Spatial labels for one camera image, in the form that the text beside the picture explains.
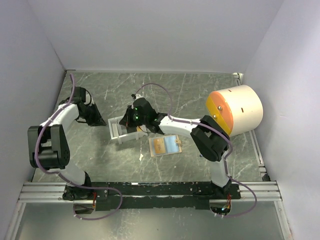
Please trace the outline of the beige card holder wallet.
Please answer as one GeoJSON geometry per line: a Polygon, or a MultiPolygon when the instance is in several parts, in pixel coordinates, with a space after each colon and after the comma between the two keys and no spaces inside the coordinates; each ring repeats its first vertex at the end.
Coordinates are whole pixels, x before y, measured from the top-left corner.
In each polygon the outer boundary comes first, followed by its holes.
{"type": "Polygon", "coordinates": [[[182,142],[178,135],[165,135],[148,139],[151,157],[179,154],[182,142]]]}

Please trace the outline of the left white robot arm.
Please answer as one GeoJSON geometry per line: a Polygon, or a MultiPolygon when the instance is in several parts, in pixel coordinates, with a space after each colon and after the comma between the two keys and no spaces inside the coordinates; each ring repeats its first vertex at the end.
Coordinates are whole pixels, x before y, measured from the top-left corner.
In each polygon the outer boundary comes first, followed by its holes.
{"type": "Polygon", "coordinates": [[[72,93],[72,100],[67,98],[60,102],[57,111],[47,121],[27,130],[30,165],[35,169],[41,165],[49,174],[66,178],[62,199],[69,201],[89,199],[94,188],[88,173],[70,162],[65,132],[79,118],[90,127],[107,125],[85,88],[76,86],[72,93]]]}

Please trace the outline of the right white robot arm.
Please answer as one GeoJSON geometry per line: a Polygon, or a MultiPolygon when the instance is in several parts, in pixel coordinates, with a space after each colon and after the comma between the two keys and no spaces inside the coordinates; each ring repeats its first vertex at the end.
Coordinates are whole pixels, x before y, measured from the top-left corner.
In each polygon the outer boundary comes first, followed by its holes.
{"type": "Polygon", "coordinates": [[[145,126],[154,134],[172,134],[190,137],[200,154],[210,162],[212,193],[223,199],[230,192],[231,177],[226,158],[232,151],[229,135],[209,115],[187,119],[157,112],[151,104],[140,97],[128,105],[119,124],[136,128],[145,126]]]}

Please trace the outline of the gold VIP card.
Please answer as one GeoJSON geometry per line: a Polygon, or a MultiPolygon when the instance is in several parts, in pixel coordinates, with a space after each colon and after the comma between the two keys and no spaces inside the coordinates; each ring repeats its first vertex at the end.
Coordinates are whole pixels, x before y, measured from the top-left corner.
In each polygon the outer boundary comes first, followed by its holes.
{"type": "Polygon", "coordinates": [[[166,145],[164,138],[155,138],[153,140],[153,149],[155,155],[161,155],[166,153],[166,145]]]}

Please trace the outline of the white card tray box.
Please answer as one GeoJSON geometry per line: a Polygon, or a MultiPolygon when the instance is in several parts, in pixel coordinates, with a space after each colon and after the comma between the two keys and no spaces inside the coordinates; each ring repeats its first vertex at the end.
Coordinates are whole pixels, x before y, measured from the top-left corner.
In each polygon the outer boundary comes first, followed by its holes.
{"type": "Polygon", "coordinates": [[[110,132],[110,139],[117,143],[123,144],[131,140],[139,140],[144,136],[148,136],[147,129],[144,125],[138,127],[126,127],[120,125],[121,116],[109,118],[108,126],[110,132]]]}

